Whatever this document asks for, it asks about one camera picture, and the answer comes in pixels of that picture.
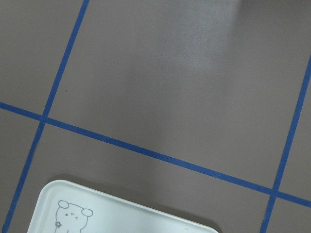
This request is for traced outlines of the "cream rabbit tray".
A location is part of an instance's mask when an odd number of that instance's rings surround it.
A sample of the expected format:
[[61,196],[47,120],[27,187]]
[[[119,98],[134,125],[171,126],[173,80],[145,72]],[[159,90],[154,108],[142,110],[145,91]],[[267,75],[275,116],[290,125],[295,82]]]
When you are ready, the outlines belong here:
[[30,233],[214,233],[215,229],[65,180],[41,190]]

